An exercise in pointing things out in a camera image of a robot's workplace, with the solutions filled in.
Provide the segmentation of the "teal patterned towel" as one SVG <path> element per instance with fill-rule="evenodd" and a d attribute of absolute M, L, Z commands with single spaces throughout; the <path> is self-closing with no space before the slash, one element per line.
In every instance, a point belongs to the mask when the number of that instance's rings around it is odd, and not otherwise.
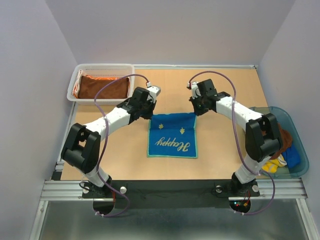
<path fill-rule="evenodd" d="M 147 156 L 196 159 L 196 122 L 193 112 L 153 115 L 149 121 Z"/>

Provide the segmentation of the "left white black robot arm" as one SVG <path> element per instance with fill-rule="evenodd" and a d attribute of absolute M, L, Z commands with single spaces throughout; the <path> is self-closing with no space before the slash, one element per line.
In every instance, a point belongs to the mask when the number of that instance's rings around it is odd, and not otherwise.
<path fill-rule="evenodd" d="M 75 123 L 70 127 L 61 158 L 88 179 L 90 186 L 86 186 L 84 182 L 79 184 L 85 194 L 93 192 L 94 187 L 95 193 L 100 197 L 106 197 L 110 193 L 125 196 L 111 186 L 111 176 L 100 167 L 108 137 L 139 118 L 150 120 L 160 93 L 161 88 L 158 86 L 136 87 L 132 97 L 119 103 L 109 113 L 102 112 L 102 117 L 95 121 Z"/>

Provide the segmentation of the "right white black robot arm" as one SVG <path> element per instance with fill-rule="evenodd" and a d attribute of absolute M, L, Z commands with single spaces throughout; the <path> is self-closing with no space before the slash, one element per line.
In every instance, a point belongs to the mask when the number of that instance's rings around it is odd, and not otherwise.
<path fill-rule="evenodd" d="M 246 154 L 239 154 L 241 166 L 232 174 L 228 187 L 233 194 L 242 195 L 261 173 L 263 165 L 283 147 L 275 115 L 253 111 L 228 93 L 217 92 L 211 79 L 190 82 L 187 88 L 192 92 L 189 101 L 197 116 L 214 111 L 232 121 L 237 148 L 240 146 L 236 126 L 244 130 Z"/>

